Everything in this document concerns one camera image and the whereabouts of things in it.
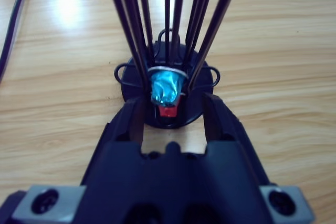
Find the black circular base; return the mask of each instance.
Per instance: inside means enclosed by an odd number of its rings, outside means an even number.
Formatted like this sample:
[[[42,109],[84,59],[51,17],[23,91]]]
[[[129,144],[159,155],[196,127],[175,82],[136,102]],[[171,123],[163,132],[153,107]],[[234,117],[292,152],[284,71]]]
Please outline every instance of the black circular base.
[[[160,62],[164,62],[164,52],[165,52],[165,43],[164,42],[156,42],[154,44],[154,50],[157,53],[155,57],[155,63],[160,65]],[[185,45],[180,45],[180,56],[185,54],[186,47]],[[193,52],[192,59],[195,59],[197,56],[197,52]],[[177,64],[182,63],[182,59],[179,58],[177,60]],[[136,86],[141,86],[140,76],[134,67],[125,67],[122,73],[122,82],[132,83]],[[214,88],[211,87],[213,84],[213,77],[210,69],[202,69],[200,74],[197,77],[195,89],[188,95],[182,95],[180,102],[177,107],[177,117],[176,118],[166,118],[161,117],[159,113],[159,108],[157,105],[154,105],[151,102],[151,94],[146,94],[147,96],[147,104],[146,104],[146,116],[145,123],[161,128],[161,129],[175,129],[178,127],[185,126],[190,124],[199,118],[202,113],[202,94],[213,93]],[[128,99],[136,98],[143,95],[143,90],[141,88],[133,87],[130,85],[122,84],[121,92],[124,98],[124,101]]]

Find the silver ring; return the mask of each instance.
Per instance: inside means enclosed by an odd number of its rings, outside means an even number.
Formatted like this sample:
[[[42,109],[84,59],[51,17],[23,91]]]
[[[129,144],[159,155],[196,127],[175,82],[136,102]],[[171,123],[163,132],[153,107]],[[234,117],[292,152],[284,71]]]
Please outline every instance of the silver ring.
[[[182,70],[176,69],[176,68],[165,67],[165,66],[156,66],[156,67],[149,68],[148,69],[148,74],[150,72],[158,71],[158,70],[166,70],[166,71],[172,71],[172,72],[175,72],[175,73],[179,73],[180,75],[182,75],[182,76],[184,76],[185,78],[188,79],[188,75],[185,72],[183,72]]]

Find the blue object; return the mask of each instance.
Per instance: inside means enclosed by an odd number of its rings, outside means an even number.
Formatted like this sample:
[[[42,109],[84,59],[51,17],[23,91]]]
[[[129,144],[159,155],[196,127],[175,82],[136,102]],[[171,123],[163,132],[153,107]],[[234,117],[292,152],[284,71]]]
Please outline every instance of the blue object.
[[[159,106],[172,107],[179,102],[185,77],[174,71],[159,70],[151,77],[151,101]]]

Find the wood grain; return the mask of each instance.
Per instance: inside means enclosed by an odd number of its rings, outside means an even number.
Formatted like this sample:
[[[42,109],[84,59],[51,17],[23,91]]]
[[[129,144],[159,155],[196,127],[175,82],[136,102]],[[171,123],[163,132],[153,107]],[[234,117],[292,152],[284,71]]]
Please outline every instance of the wood grain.
[[[191,1],[185,0],[181,38]],[[0,45],[14,0],[0,0]],[[217,0],[211,0],[201,38]],[[150,0],[153,33],[164,1]],[[270,179],[299,186],[336,223],[336,0],[233,0],[207,57]],[[0,201],[31,184],[77,185],[123,105],[114,67],[130,52],[112,0],[26,0],[0,85]],[[202,152],[202,119],[145,128],[143,151]]]

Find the black cable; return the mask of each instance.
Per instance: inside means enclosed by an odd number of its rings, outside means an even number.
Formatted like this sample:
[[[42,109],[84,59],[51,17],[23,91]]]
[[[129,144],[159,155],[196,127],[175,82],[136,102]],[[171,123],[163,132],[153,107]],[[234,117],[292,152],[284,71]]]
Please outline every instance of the black cable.
[[[12,40],[14,37],[14,31],[15,31],[15,25],[18,20],[18,14],[20,10],[22,0],[15,0],[11,18],[9,19],[9,24],[7,28],[7,33],[5,37],[4,47],[1,52],[0,56],[0,83],[2,80],[2,77],[4,76],[6,65],[10,53],[10,46],[12,44]]]

